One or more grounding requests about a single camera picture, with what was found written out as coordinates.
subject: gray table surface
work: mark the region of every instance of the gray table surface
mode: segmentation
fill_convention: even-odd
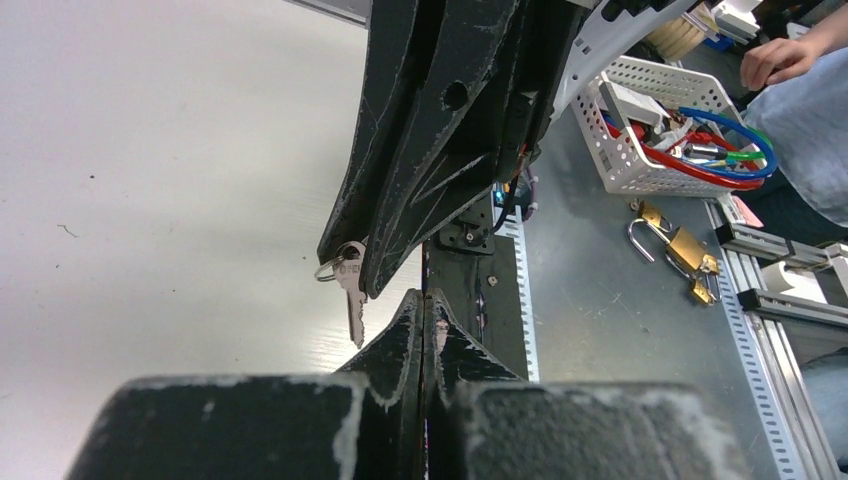
[[[695,385],[727,411],[752,476],[777,478],[724,310],[695,305],[678,273],[630,245],[634,213],[604,191],[570,111],[542,147],[540,211],[525,226],[542,381]],[[701,200],[652,202],[718,252]],[[661,258],[661,242],[645,243]]]

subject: blue cable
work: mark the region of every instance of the blue cable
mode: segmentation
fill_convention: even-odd
[[[693,165],[694,167],[699,168],[701,170],[707,170],[717,175],[721,175],[725,178],[732,178],[734,180],[756,180],[758,178],[766,178],[770,177],[775,171],[777,171],[777,158],[774,156],[774,150],[771,148],[771,145],[769,145],[768,140],[766,140],[762,136],[721,115],[716,115],[714,113],[705,112],[703,110],[688,107],[680,107],[677,109],[677,111],[683,115],[686,115],[687,117],[712,120],[713,122],[723,127],[727,127],[733,130],[734,132],[742,135],[743,137],[750,140],[751,143],[756,145],[760,149],[760,151],[763,152],[763,156],[766,159],[765,168],[763,168],[762,170],[757,170],[756,172],[748,173],[729,172],[727,170],[719,170],[716,168],[709,168],[700,165]]]

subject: perforated metal strip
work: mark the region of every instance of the perforated metal strip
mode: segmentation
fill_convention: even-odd
[[[501,209],[495,207],[495,218]],[[518,296],[521,300],[521,321],[524,324],[524,351],[527,355],[527,376],[531,382],[539,381],[539,357],[536,351],[536,327],[533,323],[533,301],[530,298],[530,270],[527,268],[527,243],[521,209],[515,207],[515,215],[509,215],[495,235],[509,237],[515,244],[515,268],[518,273]]]
[[[718,212],[707,205],[710,222],[716,226]],[[801,480],[807,478],[806,470],[801,464],[795,442],[789,431],[783,411],[780,409],[775,396],[774,386],[771,384],[765,369],[765,359],[760,349],[756,334],[751,322],[742,311],[742,306],[736,298],[736,294],[742,287],[748,286],[747,273],[756,278],[754,266],[749,265],[746,269],[735,252],[721,251],[722,260],[719,260],[721,274],[719,275],[719,286],[722,294],[722,306],[733,333],[733,341],[739,358],[745,368],[745,377],[754,397],[757,413],[763,424],[769,448],[774,456],[775,464],[781,480]]]

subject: perforated basket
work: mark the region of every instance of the perforated basket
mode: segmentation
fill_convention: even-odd
[[[632,129],[622,129],[621,135],[613,138],[598,108],[601,84],[606,81],[650,95],[665,108],[692,107],[721,113],[739,123],[742,119],[714,77],[636,58],[619,57],[589,82],[571,103],[607,192],[718,197],[729,191],[645,158],[641,148],[634,148],[638,140]],[[615,95],[612,89],[607,91]],[[614,101],[606,103],[608,110],[616,108]],[[613,118],[624,117],[620,112],[610,111],[610,114]]]

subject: key blade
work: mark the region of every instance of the key blade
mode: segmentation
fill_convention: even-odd
[[[362,309],[367,297],[361,291],[348,291],[347,316],[350,328],[350,341],[356,348],[362,348],[365,342],[365,322],[362,321]]]

